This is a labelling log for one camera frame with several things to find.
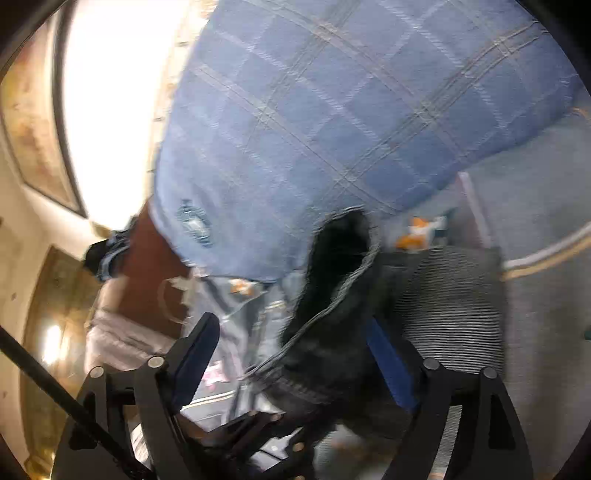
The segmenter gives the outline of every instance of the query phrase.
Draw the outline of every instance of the bright light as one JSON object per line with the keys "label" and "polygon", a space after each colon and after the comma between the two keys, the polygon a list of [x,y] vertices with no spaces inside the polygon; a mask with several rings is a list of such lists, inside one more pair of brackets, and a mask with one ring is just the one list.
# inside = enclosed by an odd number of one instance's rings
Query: bright light
{"label": "bright light", "polygon": [[45,345],[43,346],[43,361],[51,365],[60,356],[61,328],[57,325],[49,327],[45,334]]}
{"label": "bright light", "polygon": [[154,105],[188,6],[90,0],[76,7],[63,66],[64,123],[89,217],[108,228],[124,228],[147,198]]}

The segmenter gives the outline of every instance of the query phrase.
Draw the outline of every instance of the metal screw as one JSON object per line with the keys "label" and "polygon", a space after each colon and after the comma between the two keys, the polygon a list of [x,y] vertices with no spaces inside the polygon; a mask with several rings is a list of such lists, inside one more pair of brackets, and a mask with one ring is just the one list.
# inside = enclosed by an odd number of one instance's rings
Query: metal screw
{"label": "metal screw", "polygon": [[493,380],[494,378],[498,377],[499,374],[496,372],[496,370],[492,367],[486,367],[482,373],[484,374],[484,376],[486,378],[490,378],[491,380]]}
{"label": "metal screw", "polygon": [[426,358],[425,360],[423,360],[423,366],[427,370],[437,370],[439,368],[439,365],[439,362],[434,358]]}
{"label": "metal screw", "polygon": [[150,360],[148,360],[148,366],[150,368],[160,368],[164,365],[164,358],[161,356],[153,356]]}
{"label": "metal screw", "polygon": [[94,367],[91,371],[90,371],[90,376],[92,378],[100,378],[103,376],[103,374],[105,373],[105,369],[102,367]]}

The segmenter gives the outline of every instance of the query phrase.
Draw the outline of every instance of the patch on shirt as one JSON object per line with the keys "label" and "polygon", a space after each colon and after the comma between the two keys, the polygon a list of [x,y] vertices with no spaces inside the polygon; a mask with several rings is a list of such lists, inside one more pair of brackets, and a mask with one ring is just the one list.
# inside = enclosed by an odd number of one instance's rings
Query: patch on shirt
{"label": "patch on shirt", "polygon": [[204,247],[211,246],[211,223],[202,208],[195,207],[191,200],[183,200],[183,204],[178,209],[177,218],[193,239]]}

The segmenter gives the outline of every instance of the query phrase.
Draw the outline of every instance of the person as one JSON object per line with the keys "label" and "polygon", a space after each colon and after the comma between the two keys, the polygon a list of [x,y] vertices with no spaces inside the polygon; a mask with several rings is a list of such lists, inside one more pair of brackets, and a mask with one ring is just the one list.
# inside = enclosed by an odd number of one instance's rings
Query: person
{"label": "person", "polygon": [[[215,411],[215,425],[258,401],[240,398],[241,375],[265,361],[260,353],[289,321],[301,291],[293,275],[326,218],[358,206],[382,226],[415,208],[433,218],[468,170],[505,260],[508,308],[494,356],[506,363],[536,475],[555,473],[588,422],[583,408],[563,412],[561,392],[584,405],[591,391],[578,343],[591,306],[581,285],[564,281],[588,276],[584,261],[565,260],[589,231],[576,231],[589,222],[591,175],[581,86],[514,0],[221,0],[176,91],[150,201],[171,248],[221,285],[224,295],[207,298],[233,298],[228,277],[266,288],[263,302],[258,290],[235,302],[249,309],[223,302],[222,330],[239,344],[227,348],[239,352],[228,355],[235,375],[226,373],[237,393],[221,397],[232,405]],[[209,308],[197,302],[193,319]],[[447,341],[445,317],[425,323],[432,345],[421,353],[436,347],[464,368],[484,367],[471,361],[481,345]],[[253,326],[264,330],[254,353]],[[187,414],[212,416],[203,406]]]}

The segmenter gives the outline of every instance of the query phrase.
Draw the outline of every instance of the black rod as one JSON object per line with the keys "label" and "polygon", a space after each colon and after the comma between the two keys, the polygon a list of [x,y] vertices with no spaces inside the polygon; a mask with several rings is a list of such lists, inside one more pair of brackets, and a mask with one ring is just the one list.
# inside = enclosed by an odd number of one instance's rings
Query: black rod
{"label": "black rod", "polygon": [[37,386],[49,395],[86,433],[119,462],[125,473],[132,479],[155,480],[154,473],[132,457],[89,415],[86,409],[64,390],[51,374],[43,368],[12,336],[0,326],[0,351]]}

